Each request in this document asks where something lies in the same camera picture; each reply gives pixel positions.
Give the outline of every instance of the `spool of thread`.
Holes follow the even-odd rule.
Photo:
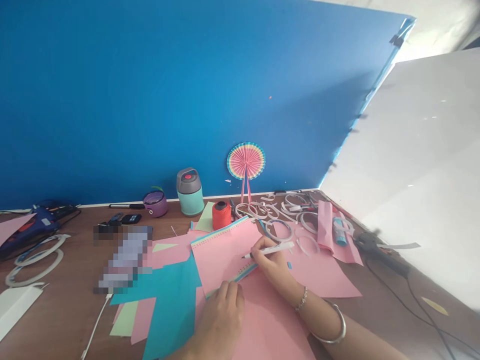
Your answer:
[[[213,230],[224,228],[232,223],[232,208],[228,202],[219,201],[211,209]]]

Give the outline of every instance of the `silver bangle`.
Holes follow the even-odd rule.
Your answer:
[[[303,288],[303,297],[301,298],[301,301],[300,303],[296,306],[295,308],[295,311],[296,312],[299,312],[305,305],[305,302],[307,301],[307,293],[309,292],[309,290],[307,289],[307,287],[305,286]]]
[[[336,311],[336,313],[338,314],[338,316],[340,316],[340,320],[341,320],[341,332],[340,332],[340,336],[337,337],[336,339],[334,340],[325,340],[325,339],[322,339],[320,337],[318,337],[317,335],[315,335],[313,332],[311,333],[315,338],[317,338],[318,340],[320,340],[322,343],[326,343],[326,344],[338,344],[339,342],[341,342],[344,337],[345,337],[345,334],[347,333],[347,324],[345,323],[345,319],[344,319],[344,316],[342,315],[342,312],[340,311],[338,305],[334,304],[333,302],[330,302],[328,300],[325,300],[327,303],[329,303],[331,305],[331,307]]]

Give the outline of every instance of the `glue gun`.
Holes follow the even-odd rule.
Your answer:
[[[354,242],[356,247],[368,254],[368,256],[380,260],[398,275],[406,279],[409,276],[410,266],[395,260],[393,257],[381,251],[377,246],[377,239],[378,237],[374,233],[364,232],[358,236]]]

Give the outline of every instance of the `white marker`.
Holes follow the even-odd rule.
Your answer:
[[[286,241],[286,242],[281,242],[276,246],[266,247],[266,248],[260,249],[260,252],[263,255],[267,255],[267,254],[276,253],[276,252],[279,252],[279,251],[282,251],[282,250],[287,250],[287,249],[293,248],[294,246],[295,246],[295,243],[293,241]],[[250,252],[247,255],[242,256],[241,258],[242,259],[253,259],[254,256]]]

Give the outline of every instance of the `blue wall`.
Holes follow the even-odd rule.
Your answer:
[[[189,166],[205,196],[238,194],[226,157],[245,141],[266,153],[252,192],[315,188],[404,19],[304,0],[4,0],[0,209],[152,185],[176,198]]]

